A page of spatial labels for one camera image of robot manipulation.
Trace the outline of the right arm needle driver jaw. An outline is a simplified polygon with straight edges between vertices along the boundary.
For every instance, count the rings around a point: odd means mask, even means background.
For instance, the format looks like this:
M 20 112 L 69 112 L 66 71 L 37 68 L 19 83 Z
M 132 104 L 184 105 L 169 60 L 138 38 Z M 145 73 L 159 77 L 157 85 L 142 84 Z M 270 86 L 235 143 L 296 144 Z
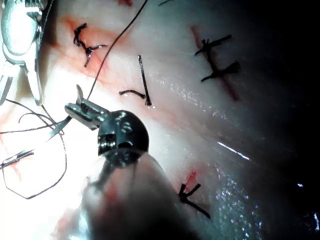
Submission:
M 0 105 L 3 105 L 3 103 L 5 102 L 7 95 L 8 95 L 8 92 L 11 88 L 13 79 L 14 78 L 8 74 L 4 74 L 1 76 L 1 78 L 0 78 Z
M 31 93 L 37 106 L 43 104 L 43 91 L 41 87 L 41 80 L 39 76 L 39 65 L 37 61 L 25 62 L 27 70 L 27 78 Z

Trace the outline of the left arm needle driver jaw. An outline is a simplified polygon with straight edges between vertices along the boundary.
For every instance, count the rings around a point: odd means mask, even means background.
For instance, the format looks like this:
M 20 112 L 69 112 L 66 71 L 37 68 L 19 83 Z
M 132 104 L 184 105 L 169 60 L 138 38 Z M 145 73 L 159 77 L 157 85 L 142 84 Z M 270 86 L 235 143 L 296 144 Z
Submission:
M 106 109 L 93 103 L 68 103 L 64 107 L 66 113 L 90 130 L 98 129 L 106 117 Z
M 95 118 L 110 113 L 109 110 L 85 98 L 78 98 L 75 105 L 74 118 Z

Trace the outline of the right arm needle driver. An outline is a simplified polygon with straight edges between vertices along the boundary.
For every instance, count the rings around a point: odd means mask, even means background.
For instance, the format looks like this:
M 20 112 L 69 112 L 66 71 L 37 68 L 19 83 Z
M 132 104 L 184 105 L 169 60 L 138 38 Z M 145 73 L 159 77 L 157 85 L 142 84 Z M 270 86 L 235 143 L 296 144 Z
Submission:
M 38 66 L 42 0 L 5 0 L 1 17 L 2 51 L 12 64 Z

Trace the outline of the left arm needle driver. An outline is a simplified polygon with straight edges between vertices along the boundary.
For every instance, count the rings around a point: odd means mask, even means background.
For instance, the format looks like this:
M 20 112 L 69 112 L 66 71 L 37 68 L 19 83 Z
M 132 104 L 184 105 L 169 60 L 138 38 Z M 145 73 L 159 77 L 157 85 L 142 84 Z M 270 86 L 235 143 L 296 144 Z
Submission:
M 119 163 L 135 163 L 149 150 L 149 133 L 144 123 L 127 110 L 111 111 L 98 126 L 98 155 L 120 154 Z

